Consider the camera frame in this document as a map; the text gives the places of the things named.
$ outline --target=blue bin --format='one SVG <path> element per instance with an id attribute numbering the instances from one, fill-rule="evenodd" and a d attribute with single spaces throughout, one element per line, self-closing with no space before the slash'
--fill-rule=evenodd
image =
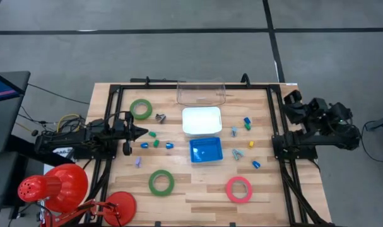
<path id="1" fill-rule="evenodd" d="M 190 140 L 190 156 L 193 163 L 222 160 L 221 139 L 212 137 Z"/>

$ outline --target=computer screen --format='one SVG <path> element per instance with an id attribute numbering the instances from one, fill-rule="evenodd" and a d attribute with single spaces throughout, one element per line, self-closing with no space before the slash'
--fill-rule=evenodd
<path id="1" fill-rule="evenodd" d="M 24 91 L 0 75 L 0 101 L 23 95 Z"/>

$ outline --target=gray floor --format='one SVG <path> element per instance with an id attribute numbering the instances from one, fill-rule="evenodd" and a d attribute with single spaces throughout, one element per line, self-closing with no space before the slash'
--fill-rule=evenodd
<path id="1" fill-rule="evenodd" d="M 275 28 L 383 26 L 383 1 L 271 0 Z M 96 30 L 133 28 L 263 28 L 261 1 L 242 0 L 3 0 L 0 30 Z M 304 100 L 318 96 L 351 108 L 354 123 L 383 117 L 383 33 L 276 34 L 286 82 Z M 267 33 L 177 35 L 0 36 L 0 71 L 32 72 L 30 82 L 89 101 L 95 82 L 129 78 L 275 82 Z M 57 120 L 87 106 L 29 88 L 23 106 L 35 119 Z M 18 119 L 32 129 L 37 125 Z M 27 131 L 14 134 L 33 141 Z M 383 159 L 383 129 L 366 133 L 372 155 Z M 319 164 L 333 222 L 383 226 L 383 163 L 362 148 L 319 147 Z M 38 163 L 29 174 L 39 173 Z M 12 226 L 34 226 L 35 208 Z M 0 226 L 7 225 L 6 211 Z"/>

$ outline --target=red tape roll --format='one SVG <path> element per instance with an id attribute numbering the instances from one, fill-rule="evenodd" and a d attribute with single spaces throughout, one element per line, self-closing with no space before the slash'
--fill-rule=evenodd
<path id="1" fill-rule="evenodd" d="M 246 190 L 247 190 L 247 195 L 244 197 L 244 198 L 241 198 L 239 199 L 238 197 L 234 196 L 233 195 L 233 192 L 232 192 L 232 185 L 233 183 L 235 182 L 243 182 L 244 185 L 246 186 Z M 246 178 L 244 177 L 233 177 L 231 178 L 228 183 L 227 183 L 227 195 L 228 195 L 228 198 L 232 201 L 232 202 L 236 202 L 236 203 L 245 203 L 245 202 L 248 202 L 250 200 L 250 198 L 252 197 L 252 194 L 253 194 L 253 189 L 252 189 L 252 185 L 250 184 L 250 182 L 248 180 L 246 180 Z"/>

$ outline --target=wooden table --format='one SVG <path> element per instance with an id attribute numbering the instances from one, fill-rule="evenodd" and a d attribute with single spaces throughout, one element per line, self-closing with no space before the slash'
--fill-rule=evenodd
<path id="1" fill-rule="evenodd" d="M 109 86 L 109 83 L 95 84 L 87 121 L 103 118 Z M 298 88 L 295 84 L 280 86 L 283 96 Z M 131 156 L 122 154 L 122 141 L 119 143 L 117 157 L 112 163 L 107 196 L 118 191 L 133 194 L 138 207 L 133 221 L 128 225 L 153 226 L 155 221 L 161 221 L 164 226 L 228 226 L 229 222 L 236 222 L 237 226 L 289 226 L 280 167 L 271 144 L 273 129 L 266 92 L 226 90 L 227 101 L 219 106 L 223 124 L 220 134 L 223 160 L 198 165 L 190 161 L 189 138 L 182 132 L 184 106 L 177 103 L 176 94 L 176 90 L 124 91 L 121 110 L 129 110 L 130 104 L 138 98 L 151 102 L 151 117 L 135 120 L 134 124 L 156 132 L 156 138 L 160 140 L 159 147 L 154 148 L 152 143 L 155 138 L 143 135 L 132 143 Z M 275 95 L 273 98 L 279 116 Z M 164 124 L 155 120 L 157 113 L 167 116 Z M 244 128 L 244 117 L 252 121 L 250 131 Z M 231 136 L 232 126 L 238 128 L 237 137 Z M 290 129 L 294 130 L 296 126 L 290 125 Z M 174 143 L 174 149 L 165 148 L 167 141 Z M 254 141 L 252 149 L 248 148 L 249 141 Z M 148 142 L 150 148 L 140 148 L 144 142 Z M 236 161 L 232 155 L 233 148 L 244 151 L 245 156 Z M 135 167 L 138 156 L 142 157 L 141 168 Z M 252 166 L 254 160 L 260 162 L 260 169 L 256 170 Z M 77 164 L 83 166 L 85 162 L 82 160 Z M 93 166 L 94 161 L 86 168 L 89 182 Z M 323 219 L 331 221 L 318 169 L 307 160 L 297 160 L 297 166 L 304 196 Z M 148 188 L 150 175 L 159 169 L 168 170 L 174 176 L 175 187 L 170 196 L 154 196 Z M 225 193 L 225 184 L 235 176 L 245 177 L 252 184 L 254 193 L 246 204 L 230 202 Z M 158 189 L 164 189 L 165 185 L 166 179 L 157 180 Z M 234 192 L 242 196 L 243 186 L 234 187 Z M 300 221 L 293 193 L 292 197 L 295 216 Z"/>

